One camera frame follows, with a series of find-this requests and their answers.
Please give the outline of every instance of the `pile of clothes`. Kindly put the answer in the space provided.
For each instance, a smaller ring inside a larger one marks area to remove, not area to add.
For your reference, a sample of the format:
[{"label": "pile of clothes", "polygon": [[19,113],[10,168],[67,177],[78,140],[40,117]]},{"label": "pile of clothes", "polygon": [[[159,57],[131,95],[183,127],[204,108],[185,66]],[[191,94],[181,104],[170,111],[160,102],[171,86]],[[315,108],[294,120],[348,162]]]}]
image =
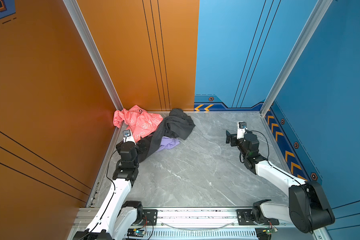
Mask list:
[{"label": "pile of clothes", "polygon": [[[195,127],[192,118],[180,108],[173,109],[168,117],[163,118],[135,105],[129,111],[115,111],[114,125],[120,128],[123,121],[129,125],[127,129],[135,139],[139,162],[154,152],[174,148],[180,144],[178,138],[187,139]],[[121,144],[116,145],[119,153]]]}]

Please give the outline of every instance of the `wire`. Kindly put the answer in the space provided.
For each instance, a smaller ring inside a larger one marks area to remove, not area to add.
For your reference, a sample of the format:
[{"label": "wire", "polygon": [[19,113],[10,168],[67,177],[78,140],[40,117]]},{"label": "wire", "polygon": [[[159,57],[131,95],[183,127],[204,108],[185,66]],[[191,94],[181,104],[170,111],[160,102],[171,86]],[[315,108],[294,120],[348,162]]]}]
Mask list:
[{"label": "wire", "polygon": [[107,174],[106,174],[106,177],[107,177],[107,179],[109,179],[110,181],[111,181],[111,183],[113,184],[113,189],[114,189],[114,192],[113,192],[113,194],[112,194],[112,196],[110,196],[110,199],[109,199],[109,202],[108,202],[108,204],[107,204],[107,206],[106,206],[106,209],[104,210],[104,212],[103,212],[103,214],[101,214],[101,217],[100,217],[100,219],[97,221],[97,223],[96,223],[96,225],[95,225],[95,227],[94,228],[92,228],[92,230],[91,231],[89,231],[86,235],[84,235],[84,236],[82,236],[81,238],[79,238],[78,240],[82,240],[82,239],[84,239],[86,236],[88,236],[93,230],[95,230],[95,228],[97,227],[97,225],[99,224],[99,222],[100,222],[100,220],[103,218],[103,216],[104,216],[104,214],[106,213],[106,210],[107,210],[107,208],[108,208],[108,206],[109,206],[109,204],[110,204],[110,201],[112,200],[112,198],[113,198],[113,195],[115,195],[115,190],[116,190],[116,186],[115,186],[115,183],[108,177],[108,170],[109,170],[109,163],[110,163],[110,161],[108,162],[108,166],[107,166]]},{"label": "wire", "polygon": [[[268,220],[268,231],[270,230],[269,226],[272,226],[272,223],[271,223],[270,220]],[[269,232],[269,234],[268,234],[268,240],[270,240],[270,239],[271,239],[271,233]]]},{"label": "wire", "polygon": [[147,240],[149,240],[149,239],[152,237],[152,234],[154,234],[154,222],[152,222],[151,220],[149,220],[149,219],[147,218],[147,216],[145,216],[145,219],[152,223],[152,232],[151,232],[151,235],[149,236],[149,238],[147,239]]},{"label": "wire", "polygon": [[[263,134],[262,132],[259,132],[259,131],[254,131],[254,130],[248,130],[248,131],[249,131],[249,132],[258,132],[258,133],[260,133],[261,135],[264,136],[264,134]],[[300,182],[298,182],[296,179],[294,179],[294,178],[291,177],[290,175],[286,174],[285,172],[279,170],[277,167],[273,166],[273,165],[269,162],[269,160],[268,160],[268,158],[269,158],[269,144],[268,144],[267,138],[266,138],[265,136],[264,136],[264,138],[265,138],[265,140],[266,140],[266,142],[267,142],[267,146],[268,146],[268,156],[267,156],[267,158],[266,158],[266,161],[268,162],[268,164],[269,164],[271,167],[273,167],[274,169],[276,169],[277,171],[281,172],[282,174],[290,177],[292,180],[294,180],[295,182],[297,182],[297,183],[300,185],[301,189],[304,191],[305,196],[306,196],[306,199],[307,199],[308,207],[309,207],[309,216],[310,216],[310,219],[311,219],[311,220],[309,221],[309,224],[311,225],[311,229],[312,229],[312,228],[313,228],[313,227],[312,227],[312,213],[311,213],[311,206],[310,206],[310,204],[309,204],[309,198],[308,198],[308,195],[307,195],[307,191],[303,188],[303,186],[302,186],[302,184],[301,184]]]},{"label": "wire", "polygon": [[143,218],[143,219],[145,219],[145,224],[144,224],[144,226],[141,227],[141,228],[136,228],[136,230],[140,230],[140,229],[144,228],[144,227],[147,225],[147,219],[146,219],[146,218]]},{"label": "wire", "polygon": [[81,238],[79,238],[78,240],[82,240],[82,239],[84,239],[86,236],[88,236],[89,234],[91,234],[91,232],[97,227],[97,225],[98,225],[99,223],[96,223],[96,225],[95,225],[95,227],[94,228],[92,228],[92,230],[91,231],[89,231],[86,235],[84,235],[84,236],[82,236]]},{"label": "wire", "polygon": [[265,141],[267,142],[267,147],[268,147],[267,162],[269,163],[269,161],[268,161],[268,158],[269,158],[269,144],[268,144],[268,140],[267,140],[267,138],[264,136],[264,134],[263,134],[262,132],[255,131],[255,130],[248,130],[248,131],[250,131],[250,132],[258,132],[258,133],[260,133],[260,134],[261,134],[261,135],[265,138]]},{"label": "wire", "polygon": [[235,222],[231,222],[231,223],[227,223],[221,227],[217,227],[217,228],[192,228],[192,229],[189,229],[189,228],[179,228],[179,227],[174,227],[174,226],[171,226],[171,225],[168,225],[166,223],[163,223],[164,225],[170,227],[170,228],[174,228],[174,229],[178,229],[178,230],[183,230],[183,231],[190,231],[190,232],[193,232],[193,231],[204,231],[204,232],[214,232],[214,231],[217,231],[217,230],[220,230],[222,228],[225,228],[226,226],[229,226],[229,225],[232,225],[232,223],[235,223]]}]

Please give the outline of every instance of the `purple cloth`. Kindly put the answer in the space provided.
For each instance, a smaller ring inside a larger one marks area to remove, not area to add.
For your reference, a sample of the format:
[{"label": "purple cloth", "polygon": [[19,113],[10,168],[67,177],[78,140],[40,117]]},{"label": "purple cloth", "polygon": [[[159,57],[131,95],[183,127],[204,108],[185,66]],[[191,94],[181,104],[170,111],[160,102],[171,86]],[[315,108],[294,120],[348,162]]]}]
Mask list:
[{"label": "purple cloth", "polygon": [[161,151],[163,149],[172,149],[180,144],[180,140],[177,138],[170,138],[170,137],[162,137],[160,147],[158,148],[158,151]]}]

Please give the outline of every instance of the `pink cloth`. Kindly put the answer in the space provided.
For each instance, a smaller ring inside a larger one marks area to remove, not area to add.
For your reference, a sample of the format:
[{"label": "pink cloth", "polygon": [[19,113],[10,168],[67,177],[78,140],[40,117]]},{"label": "pink cloth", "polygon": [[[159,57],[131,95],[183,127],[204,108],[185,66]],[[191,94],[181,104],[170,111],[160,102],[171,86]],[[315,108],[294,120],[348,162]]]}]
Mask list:
[{"label": "pink cloth", "polygon": [[163,121],[163,117],[156,113],[147,113],[144,109],[135,105],[128,111],[115,111],[113,116],[113,125],[120,128],[122,121],[129,125],[133,134],[135,142],[140,140],[140,137],[148,136],[150,133],[156,131],[157,126]]}]

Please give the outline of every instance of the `yellow chevron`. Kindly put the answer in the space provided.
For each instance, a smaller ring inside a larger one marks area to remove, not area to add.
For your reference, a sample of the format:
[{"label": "yellow chevron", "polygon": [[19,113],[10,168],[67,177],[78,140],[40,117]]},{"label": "yellow chevron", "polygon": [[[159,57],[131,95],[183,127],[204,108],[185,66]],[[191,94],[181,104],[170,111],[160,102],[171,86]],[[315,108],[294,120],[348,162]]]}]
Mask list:
[{"label": "yellow chevron", "polygon": [[273,127],[278,127],[278,125],[276,123],[272,123],[271,126],[272,126],[272,133],[273,133]]},{"label": "yellow chevron", "polygon": [[294,162],[291,162],[291,173],[292,173],[292,175],[293,175],[293,167],[297,167],[298,169],[301,170],[301,167],[300,167],[299,165],[297,165],[297,164],[294,163]]},{"label": "yellow chevron", "polygon": [[209,111],[208,108],[210,108],[211,106],[213,106],[213,104],[209,105],[208,107],[204,108],[205,111]]},{"label": "yellow chevron", "polygon": [[288,162],[287,158],[289,156],[295,157],[295,155],[292,152],[285,151],[285,161]]},{"label": "yellow chevron", "polygon": [[268,116],[268,125],[269,125],[269,119],[270,119],[270,118],[274,118],[274,117],[271,116],[271,115]]},{"label": "yellow chevron", "polygon": [[275,136],[276,142],[277,142],[277,137],[278,137],[279,135],[284,136],[284,134],[283,134],[282,132],[276,131],[276,136]]},{"label": "yellow chevron", "polygon": [[301,178],[302,180],[306,180],[305,178],[303,178],[302,176],[298,175],[298,178]]},{"label": "yellow chevron", "polygon": [[196,111],[200,111],[199,107],[203,106],[204,104],[200,104],[197,108],[195,108]]}]

